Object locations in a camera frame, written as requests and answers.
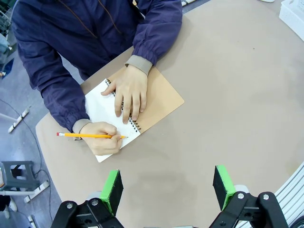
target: bolt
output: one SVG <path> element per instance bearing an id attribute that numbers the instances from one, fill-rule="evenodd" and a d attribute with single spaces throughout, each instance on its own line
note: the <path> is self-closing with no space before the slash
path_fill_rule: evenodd
<path id="1" fill-rule="evenodd" d="M 265 195 L 263 196 L 263 199 L 268 200 L 268 199 L 269 199 L 269 196 L 268 196 L 267 194 L 265 194 Z"/>
<path id="2" fill-rule="evenodd" d="M 93 200 L 93 201 L 92 201 L 92 205 L 93 205 L 93 206 L 96 206 L 97 204 L 98 204 L 98 201 L 97 201 L 97 200 Z"/>
<path id="3" fill-rule="evenodd" d="M 66 205 L 66 207 L 67 207 L 68 209 L 71 209 L 71 208 L 73 207 L 73 204 L 68 203 L 68 204 Z"/>
<path id="4" fill-rule="evenodd" d="M 237 195 L 237 197 L 238 197 L 239 199 L 243 199 L 245 196 L 244 196 L 243 193 L 239 193 L 239 194 Z"/>

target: notebook page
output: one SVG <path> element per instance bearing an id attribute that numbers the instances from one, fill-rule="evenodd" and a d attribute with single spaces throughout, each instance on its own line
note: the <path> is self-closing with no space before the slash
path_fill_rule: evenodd
<path id="1" fill-rule="evenodd" d="M 100 93 L 108 87 L 106 79 L 92 89 L 87 95 L 85 95 L 85 108 L 91 121 L 94 122 L 107 122 L 117 127 L 118 132 L 121 135 L 125 135 L 128 138 L 123 139 L 122 147 L 133 141 L 140 135 L 140 132 L 134 129 L 132 123 L 123 124 L 123 115 L 116 117 L 113 94 L 108 96 L 102 96 Z M 102 162 L 111 155 L 96 156 L 98 162 Z"/>

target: gray cuff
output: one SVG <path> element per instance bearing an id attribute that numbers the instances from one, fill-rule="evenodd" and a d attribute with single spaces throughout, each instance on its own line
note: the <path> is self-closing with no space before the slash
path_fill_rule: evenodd
<path id="1" fill-rule="evenodd" d="M 129 60 L 125 63 L 125 66 L 127 67 L 129 64 L 140 69 L 146 75 L 148 75 L 148 73 L 152 67 L 152 63 L 149 60 L 147 60 L 141 56 L 136 56 L 136 55 L 132 55 L 129 58 Z"/>
<path id="2" fill-rule="evenodd" d="M 76 134 L 79 134 L 81 128 L 83 128 L 86 124 L 90 123 L 91 121 L 89 119 L 81 119 L 77 120 L 75 124 L 73 125 L 73 132 Z"/>

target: pencil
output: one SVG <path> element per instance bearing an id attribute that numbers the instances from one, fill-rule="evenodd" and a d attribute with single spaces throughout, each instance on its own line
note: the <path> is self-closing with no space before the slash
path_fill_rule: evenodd
<path id="1" fill-rule="evenodd" d="M 62 132 L 57 132 L 57 136 L 65 136 L 65 137 L 90 137 L 90 138 L 107 138 L 111 139 L 111 135 L 107 134 L 75 134 L 75 133 L 62 133 Z"/>

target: navy blue jacket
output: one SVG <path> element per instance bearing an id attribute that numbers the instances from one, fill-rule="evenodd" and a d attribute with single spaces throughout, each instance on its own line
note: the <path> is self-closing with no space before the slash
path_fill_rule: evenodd
<path id="1" fill-rule="evenodd" d="M 61 54 L 86 80 L 134 46 L 154 65 L 172 46 L 182 19 L 181 0 L 19 0 L 13 17 L 18 52 L 30 85 L 51 115 L 72 131 L 88 119 L 80 85 L 63 67 Z"/>

